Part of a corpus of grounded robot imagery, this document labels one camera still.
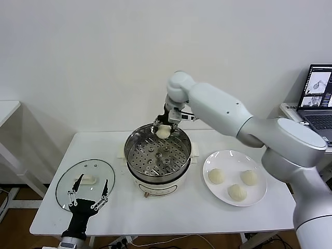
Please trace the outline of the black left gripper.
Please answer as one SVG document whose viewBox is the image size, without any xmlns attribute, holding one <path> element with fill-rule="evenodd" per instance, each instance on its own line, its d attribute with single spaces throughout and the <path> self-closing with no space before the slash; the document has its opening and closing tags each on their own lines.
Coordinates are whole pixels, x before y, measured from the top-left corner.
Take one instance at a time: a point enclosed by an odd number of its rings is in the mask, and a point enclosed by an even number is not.
<svg viewBox="0 0 332 249">
<path fill-rule="evenodd" d="M 108 202 L 108 179 L 105 181 L 101 199 L 97 203 L 93 200 L 76 199 L 76 193 L 78 192 L 83 176 L 84 174 L 81 174 L 74 182 L 72 188 L 67 191 L 69 198 L 68 206 L 72 213 L 72 218 L 62 236 L 86 236 L 89 218 L 98 213 L 95 210 L 100 210 Z"/>
</svg>

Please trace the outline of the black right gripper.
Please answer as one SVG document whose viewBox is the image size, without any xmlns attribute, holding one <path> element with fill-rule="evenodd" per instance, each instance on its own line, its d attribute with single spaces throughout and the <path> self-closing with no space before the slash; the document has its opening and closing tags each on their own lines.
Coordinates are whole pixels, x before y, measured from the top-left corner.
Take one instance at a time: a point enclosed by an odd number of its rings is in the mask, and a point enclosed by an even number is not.
<svg viewBox="0 0 332 249">
<path fill-rule="evenodd" d="M 160 125 L 166 125 L 171 126 L 171 135 L 172 136 L 179 136 L 179 128 L 177 124 L 173 124 L 169 122 L 169 110 L 166 107 L 166 104 L 164 104 L 163 107 L 164 113 L 162 115 L 158 115 L 157 118 L 154 120 L 153 125 L 151 127 L 151 132 L 155 134 Z"/>
</svg>

